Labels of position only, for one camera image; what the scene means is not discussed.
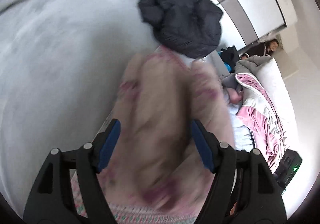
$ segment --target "wall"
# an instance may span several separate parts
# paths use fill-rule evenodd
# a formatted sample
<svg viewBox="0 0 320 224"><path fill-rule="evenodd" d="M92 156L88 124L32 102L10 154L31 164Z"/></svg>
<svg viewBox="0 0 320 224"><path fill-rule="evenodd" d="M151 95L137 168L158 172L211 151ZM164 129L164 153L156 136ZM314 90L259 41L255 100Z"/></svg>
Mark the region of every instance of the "wall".
<svg viewBox="0 0 320 224"><path fill-rule="evenodd" d="M300 47L286 51L299 72L286 79L285 84L295 110L298 152L303 163L283 196L288 217L307 196L320 171L320 11L314 0L292 3L298 17L295 28Z"/></svg>

